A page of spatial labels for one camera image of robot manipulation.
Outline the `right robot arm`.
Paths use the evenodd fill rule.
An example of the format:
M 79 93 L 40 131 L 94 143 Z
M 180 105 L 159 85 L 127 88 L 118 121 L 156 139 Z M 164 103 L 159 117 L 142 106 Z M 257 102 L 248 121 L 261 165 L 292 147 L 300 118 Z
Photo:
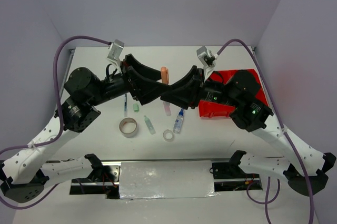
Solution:
M 280 158 L 268 158 L 237 150 L 229 161 L 232 176 L 246 173 L 274 177 L 304 196 L 325 188 L 329 179 L 326 172 L 334 166 L 336 157 L 315 150 L 282 127 L 272 109 L 256 98 L 261 85 L 252 73 L 238 70 L 226 83 L 203 77 L 203 70 L 193 67 L 169 86 L 161 100 L 183 109 L 196 108 L 201 101 L 234 107 L 229 117 L 235 125 L 263 139 L 281 154 Z

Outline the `orange highlighter cap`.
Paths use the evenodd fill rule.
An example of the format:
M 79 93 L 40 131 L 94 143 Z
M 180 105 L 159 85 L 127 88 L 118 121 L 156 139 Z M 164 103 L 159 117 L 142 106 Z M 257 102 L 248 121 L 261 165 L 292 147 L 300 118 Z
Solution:
M 169 84 L 169 71 L 166 67 L 161 67 L 161 80 L 163 84 Z

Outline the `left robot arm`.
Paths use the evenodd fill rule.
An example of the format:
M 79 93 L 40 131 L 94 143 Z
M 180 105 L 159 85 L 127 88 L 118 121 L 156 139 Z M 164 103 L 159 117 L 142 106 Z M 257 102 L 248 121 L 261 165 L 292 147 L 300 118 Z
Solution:
M 96 106 L 126 93 L 145 105 L 170 89 L 160 83 L 160 71 L 142 65 L 131 54 L 125 56 L 120 67 L 120 73 L 113 72 L 104 80 L 86 67 L 70 73 L 64 85 L 69 98 L 62 103 L 61 110 L 56 110 L 27 147 L 1 163 L 1 191 L 6 198 L 27 203 L 46 187 L 67 180 L 98 181 L 105 175 L 114 178 L 95 154 L 66 161 L 51 161 L 50 158 L 98 118 L 101 113 Z

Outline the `green highlighter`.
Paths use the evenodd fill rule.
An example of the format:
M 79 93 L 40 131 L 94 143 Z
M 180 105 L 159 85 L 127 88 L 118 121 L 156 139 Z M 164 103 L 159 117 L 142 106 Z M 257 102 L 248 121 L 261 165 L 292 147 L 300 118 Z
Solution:
M 151 135 L 155 134 L 156 131 L 155 131 L 154 127 L 153 127 L 153 124 L 152 124 L 151 120 L 147 116 L 144 116 L 144 121 L 145 121 L 145 124 L 146 124 L 146 126 L 147 126 L 150 134 Z

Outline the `green highlighter cap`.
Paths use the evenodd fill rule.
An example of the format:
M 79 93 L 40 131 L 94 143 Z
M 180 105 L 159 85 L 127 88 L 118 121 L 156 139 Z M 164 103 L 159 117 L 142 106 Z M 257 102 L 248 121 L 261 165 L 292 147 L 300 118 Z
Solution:
M 134 104 L 133 104 L 133 111 L 134 111 L 135 113 L 138 113 L 138 112 L 140 111 L 139 105 L 138 105 L 137 103 L 134 103 Z

